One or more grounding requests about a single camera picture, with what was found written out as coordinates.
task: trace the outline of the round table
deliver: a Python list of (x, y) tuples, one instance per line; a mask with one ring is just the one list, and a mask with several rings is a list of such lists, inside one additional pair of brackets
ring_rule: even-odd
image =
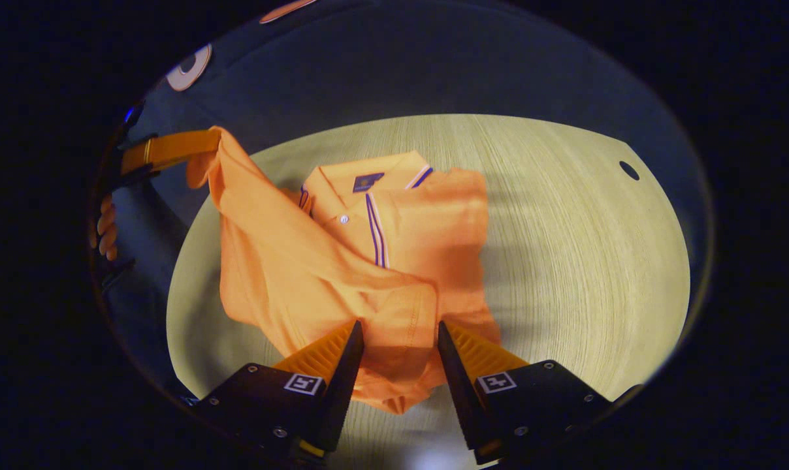
[[(607, 399), (648, 380), (674, 349), (690, 294), (682, 229), (627, 143), (510, 116), (381, 119), (311, 134), (251, 156), (297, 188), (322, 164), (416, 149), (436, 170), (478, 170), (490, 222), (481, 251), (502, 346), (566, 366)], [(248, 362), (282, 357), (219, 298), (219, 214), (207, 199), (171, 279), (167, 335), (177, 377), (198, 398)], [(352, 402), (335, 468), (473, 468), (447, 386), (403, 416)]]

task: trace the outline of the white stripe trim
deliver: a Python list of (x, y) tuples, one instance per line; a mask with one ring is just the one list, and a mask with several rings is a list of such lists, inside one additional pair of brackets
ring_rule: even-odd
[(383, 254), (385, 254), (385, 258), (383, 258), (383, 267), (391, 268), (389, 265), (389, 244), (386, 243), (385, 239), (383, 239), (383, 218), (380, 217), (380, 211), (377, 209), (377, 202), (374, 200), (374, 194), (368, 193), (368, 197), (371, 198), (371, 208), (374, 209), (374, 214), (377, 217), (377, 223), (379, 223), (379, 235), (380, 235), (380, 244), (384, 246)]
[(429, 165), (426, 165), (426, 166), (424, 166), (424, 167), (421, 169), (421, 171), (420, 171), (420, 172), (418, 172), (418, 174), (417, 174), (417, 175), (415, 175), (415, 177), (414, 177), (414, 178), (412, 178), (412, 181), (409, 181), (409, 184), (407, 184), (407, 185), (406, 185), (406, 187), (405, 187), (404, 189), (409, 189), (410, 187), (412, 187), (412, 185), (413, 185), (413, 184), (415, 184), (415, 181), (418, 181), (418, 179), (421, 177), (421, 175), (423, 175), (423, 174), (424, 174), (425, 170), (428, 170), (429, 168), (430, 168), (430, 166), (429, 166)]

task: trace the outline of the black background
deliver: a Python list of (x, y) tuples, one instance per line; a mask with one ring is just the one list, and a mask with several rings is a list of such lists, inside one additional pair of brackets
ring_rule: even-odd
[[(84, 220), (89, 156), (127, 105), (176, 57), (279, 3), (0, 11), (0, 467), (256, 465), (121, 353), (96, 310)], [(789, 460), (789, 3), (515, 3), (662, 96), (705, 161), (718, 217), (711, 297), (683, 350), (554, 457)]]

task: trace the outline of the human hand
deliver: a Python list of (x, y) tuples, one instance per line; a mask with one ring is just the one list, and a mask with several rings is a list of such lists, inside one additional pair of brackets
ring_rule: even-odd
[[(116, 259), (118, 250), (116, 249), (116, 234), (119, 227), (116, 226), (116, 206), (113, 205), (113, 195), (108, 194), (101, 202), (101, 217), (94, 227), (89, 226), (89, 247), (94, 249), (96, 243), (99, 245), (99, 253), (106, 256), (108, 260)], [(96, 241), (96, 232), (101, 235), (101, 241)]]

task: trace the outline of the orange clothing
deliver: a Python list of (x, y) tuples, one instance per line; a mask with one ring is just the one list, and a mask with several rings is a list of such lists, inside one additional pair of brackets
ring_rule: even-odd
[(231, 134), (187, 169), (221, 212), (221, 301), (285, 356), (360, 319), (353, 399), (402, 414), (445, 382), (437, 325), (499, 343), (478, 254), (487, 191), (477, 172), (433, 172), (417, 152), (320, 166), (278, 190)]

